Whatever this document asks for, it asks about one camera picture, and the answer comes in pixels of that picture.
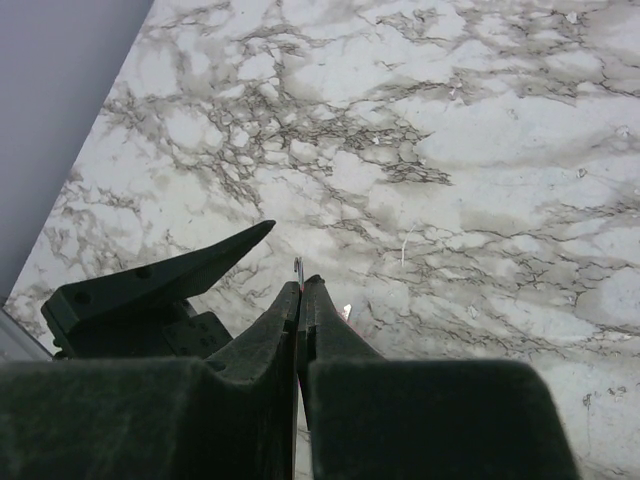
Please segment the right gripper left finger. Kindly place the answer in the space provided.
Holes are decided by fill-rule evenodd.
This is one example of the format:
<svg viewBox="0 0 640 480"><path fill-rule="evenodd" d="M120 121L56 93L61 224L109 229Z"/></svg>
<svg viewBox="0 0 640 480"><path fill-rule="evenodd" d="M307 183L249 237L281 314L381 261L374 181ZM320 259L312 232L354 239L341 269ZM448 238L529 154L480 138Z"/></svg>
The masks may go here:
<svg viewBox="0 0 640 480"><path fill-rule="evenodd" d="M290 479L300 291L206 359L1 369L5 479Z"/></svg>

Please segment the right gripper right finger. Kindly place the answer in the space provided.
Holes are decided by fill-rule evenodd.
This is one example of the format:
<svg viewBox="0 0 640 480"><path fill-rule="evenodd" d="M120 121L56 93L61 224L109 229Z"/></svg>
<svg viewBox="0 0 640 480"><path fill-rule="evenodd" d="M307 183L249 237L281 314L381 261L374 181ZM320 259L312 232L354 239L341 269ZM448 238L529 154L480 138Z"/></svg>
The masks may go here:
<svg viewBox="0 0 640 480"><path fill-rule="evenodd" d="M309 367L315 478L578 477L550 392L529 365L387 360L353 332L352 355Z"/></svg>

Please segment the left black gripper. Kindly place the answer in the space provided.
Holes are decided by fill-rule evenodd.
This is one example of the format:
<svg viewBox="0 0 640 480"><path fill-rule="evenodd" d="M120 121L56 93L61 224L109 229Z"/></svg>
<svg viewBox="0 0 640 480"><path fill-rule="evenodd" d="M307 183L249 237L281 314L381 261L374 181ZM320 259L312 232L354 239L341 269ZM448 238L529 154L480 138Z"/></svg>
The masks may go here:
<svg viewBox="0 0 640 480"><path fill-rule="evenodd" d="M232 340L212 312L185 300L207 292L274 228L262 221L212 246L59 287L41 313L59 358L206 358Z"/></svg>

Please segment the pink tag metal keyring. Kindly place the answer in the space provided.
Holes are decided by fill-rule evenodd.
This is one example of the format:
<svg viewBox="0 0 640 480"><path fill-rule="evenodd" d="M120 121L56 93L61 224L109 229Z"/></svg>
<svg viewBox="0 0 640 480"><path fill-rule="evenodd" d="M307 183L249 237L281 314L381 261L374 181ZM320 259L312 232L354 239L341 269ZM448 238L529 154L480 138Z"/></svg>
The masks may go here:
<svg viewBox="0 0 640 480"><path fill-rule="evenodd" d="M311 363L352 355L358 336L335 307L324 279L319 275L304 278L301 257L294 260L294 272L300 289L296 370L301 392L307 397Z"/></svg>

